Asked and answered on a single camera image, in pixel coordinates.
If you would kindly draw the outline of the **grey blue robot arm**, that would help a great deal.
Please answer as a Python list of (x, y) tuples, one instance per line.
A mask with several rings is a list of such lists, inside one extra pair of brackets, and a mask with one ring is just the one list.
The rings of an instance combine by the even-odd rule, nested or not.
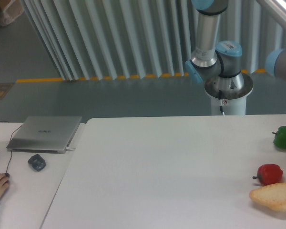
[[(212, 115), (245, 115), (246, 99), (253, 90), (253, 81), (241, 73), (242, 47), (234, 41), (216, 43), (221, 14), (228, 0), (192, 0), (199, 12), (195, 50), (185, 62), (193, 81), (204, 80), (204, 90), (211, 98)], [(286, 0), (257, 0), (270, 15), (286, 29)], [(286, 81), (286, 50), (272, 51), (266, 71)], [(286, 151), (286, 126), (273, 132), (277, 149)]]

